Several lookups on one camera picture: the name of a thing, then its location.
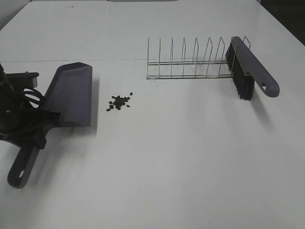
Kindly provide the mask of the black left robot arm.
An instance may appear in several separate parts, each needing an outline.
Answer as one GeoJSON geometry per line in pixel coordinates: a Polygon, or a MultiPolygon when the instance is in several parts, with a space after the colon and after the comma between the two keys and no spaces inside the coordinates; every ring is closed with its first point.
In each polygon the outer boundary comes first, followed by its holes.
{"type": "Polygon", "coordinates": [[[36,112],[46,98],[35,89],[37,72],[9,73],[0,68],[0,139],[21,146],[31,135],[36,112]]]}

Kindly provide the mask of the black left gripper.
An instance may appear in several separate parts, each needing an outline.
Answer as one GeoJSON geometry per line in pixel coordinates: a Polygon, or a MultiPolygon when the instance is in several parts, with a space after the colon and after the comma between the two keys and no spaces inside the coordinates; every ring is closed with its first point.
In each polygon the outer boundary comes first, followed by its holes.
{"type": "Polygon", "coordinates": [[[39,149],[46,145],[42,127],[47,112],[46,98],[35,88],[37,72],[0,74],[0,139],[20,147],[33,144],[39,149]]]}

